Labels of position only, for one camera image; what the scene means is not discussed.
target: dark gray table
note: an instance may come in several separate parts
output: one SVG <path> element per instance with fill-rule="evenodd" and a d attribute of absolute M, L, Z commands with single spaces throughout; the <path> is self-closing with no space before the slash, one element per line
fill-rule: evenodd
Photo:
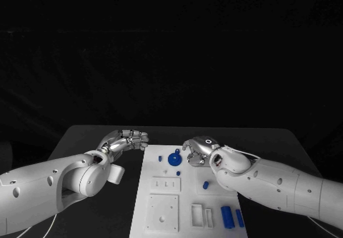
<path fill-rule="evenodd" d="M 294 134 L 285 129 L 75 125 L 67 129 L 49 160 L 95 149 L 103 136 L 116 129 L 147 132 L 148 143 L 158 145 L 181 145 L 194 136 L 211 136 L 234 149 L 321 177 Z M 142 156 L 139 150 L 124 152 L 116 161 L 116 165 L 125 168 L 119 185 L 106 182 L 96 196 L 57 214 L 46 238 L 129 236 Z M 239 203 L 249 238 L 331 237 L 307 217 L 275 211 L 240 195 Z M 27 237 L 43 237 L 51 219 L 33 226 Z"/>

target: black background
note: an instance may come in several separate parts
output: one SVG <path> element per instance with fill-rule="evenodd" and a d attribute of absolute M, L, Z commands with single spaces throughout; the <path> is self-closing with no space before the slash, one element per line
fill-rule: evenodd
<path fill-rule="evenodd" d="M 47 159 L 75 124 L 285 128 L 322 177 L 343 181 L 338 0 L 0 8 L 14 168 Z"/>

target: cable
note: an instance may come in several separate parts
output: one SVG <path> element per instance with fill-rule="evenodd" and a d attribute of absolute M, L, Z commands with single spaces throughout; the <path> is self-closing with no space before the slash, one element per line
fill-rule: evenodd
<path fill-rule="evenodd" d="M 334 236 L 335 238 L 340 238 L 338 236 L 335 236 L 311 218 L 309 220 L 317 224 L 317 226 L 331 235 Z"/>
<path fill-rule="evenodd" d="M 50 231 L 51 225 L 50 225 L 50 227 L 49 227 L 49 230 L 47 230 L 46 234 L 44 234 L 43 238 L 46 237 L 46 235 L 47 235 L 47 233 L 49 233 L 49 231 Z M 31 227 L 28 227 L 28 228 L 24 230 L 24 232 L 18 235 L 17 238 L 20 238 L 20 237 L 23 236 L 23 234 L 30 230 L 30 228 L 31 228 Z"/>

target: hole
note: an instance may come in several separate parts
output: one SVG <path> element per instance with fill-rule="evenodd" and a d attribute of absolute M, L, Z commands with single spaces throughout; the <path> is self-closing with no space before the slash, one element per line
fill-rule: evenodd
<path fill-rule="evenodd" d="M 14 197 L 18 197 L 18 195 L 20 195 L 20 188 L 15 187 L 15 188 L 13 189 L 13 196 L 14 196 Z"/>
<path fill-rule="evenodd" d="M 51 186 L 51 183 L 53 183 L 53 178 L 49 176 L 47 177 L 47 184 L 49 184 L 49 186 Z"/>

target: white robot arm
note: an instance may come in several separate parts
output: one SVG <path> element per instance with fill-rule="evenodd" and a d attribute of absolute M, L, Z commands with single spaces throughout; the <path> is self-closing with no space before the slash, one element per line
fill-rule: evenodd
<path fill-rule="evenodd" d="M 265 207 L 318 219 L 343 230 L 343 184 L 311 176 L 291 166 L 219 146 L 207 136 L 183 144 L 187 162 L 209 165 L 219 185 Z"/>
<path fill-rule="evenodd" d="M 111 164 L 129 149 L 144 150 L 148 135 L 111 132 L 96 150 L 20 167 L 0 175 L 0 236 L 31 227 L 73 203 L 119 184 L 124 168 Z"/>

